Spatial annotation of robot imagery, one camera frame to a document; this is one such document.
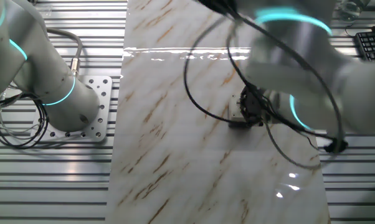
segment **mounting plate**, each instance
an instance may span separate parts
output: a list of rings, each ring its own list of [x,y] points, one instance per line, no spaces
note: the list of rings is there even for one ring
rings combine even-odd
[[[82,75],[78,79],[95,90],[99,96],[100,109],[93,122],[81,131],[66,133],[48,125],[41,142],[67,142],[67,143],[90,143],[101,142],[106,138],[108,113],[110,111],[110,99],[112,94],[113,80],[108,76]],[[34,125],[39,123],[39,113],[36,111]]]

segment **cyan led ring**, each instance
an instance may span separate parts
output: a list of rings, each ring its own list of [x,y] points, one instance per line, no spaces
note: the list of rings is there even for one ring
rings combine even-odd
[[[324,22],[315,19],[310,16],[301,15],[299,14],[294,8],[289,7],[273,7],[273,8],[267,8],[267,9],[261,9],[256,12],[257,19],[256,23],[263,24],[265,22],[270,21],[299,21],[299,22],[308,22],[310,24],[316,25],[318,27],[321,27],[329,35],[333,35],[332,30],[330,27],[328,27]],[[294,118],[297,120],[300,125],[302,125],[304,128],[313,130],[306,124],[304,124],[298,117],[296,109],[295,109],[295,99],[294,96],[290,95],[290,109],[293,113]]]
[[[74,87],[75,87],[75,77],[74,77],[73,86],[71,87],[71,90],[69,91],[69,93],[68,93],[65,97],[63,97],[63,98],[62,98],[61,100],[59,100],[59,101],[56,101],[55,103],[48,103],[48,104],[42,104],[42,105],[44,105],[44,106],[52,106],[52,105],[56,105],[56,104],[58,104],[58,103],[64,101],[64,100],[67,99],[67,97],[69,97],[70,94],[73,92]]]

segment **white marble surface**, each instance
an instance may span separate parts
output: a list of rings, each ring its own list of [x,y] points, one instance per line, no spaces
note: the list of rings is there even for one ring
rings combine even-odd
[[[328,223],[321,171],[289,164],[265,128],[229,129],[189,101],[184,60],[217,18],[192,0],[129,1],[107,223]],[[224,116],[243,87],[223,48],[230,27],[203,41],[189,69],[194,97]],[[241,66],[252,33],[241,30],[232,50]],[[272,131],[296,161],[319,163],[307,139],[284,126]]]

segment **keyboard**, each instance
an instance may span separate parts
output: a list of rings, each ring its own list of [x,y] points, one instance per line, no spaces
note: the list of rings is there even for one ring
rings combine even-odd
[[[354,40],[359,45],[359,53],[363,60],[375,61],[375,27],[372,28],[372,32],[357,33]]]

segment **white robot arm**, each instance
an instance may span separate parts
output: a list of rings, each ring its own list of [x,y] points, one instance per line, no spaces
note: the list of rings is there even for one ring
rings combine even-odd
[[[336,0],[237,0],[237,11],[258,19],[263,9],[289,8],[330,25]],[[344,130],[375,133],[375,62],[359,62],[337,52],[328,32],[311,22],[266,22],[264,28],[298,52],[324,79],[338,103]],[[303,70],[274,42],[254,37],[245,77],[253,85],[276,91],[273,107],[291,122],[337,133],[333,107],[313,74]]]
[[[12,81],[42,100],[49,123],[60,131],[79,131],[98,114],[97,94],[67,66],[26,0],[0,0],[0,93]]]

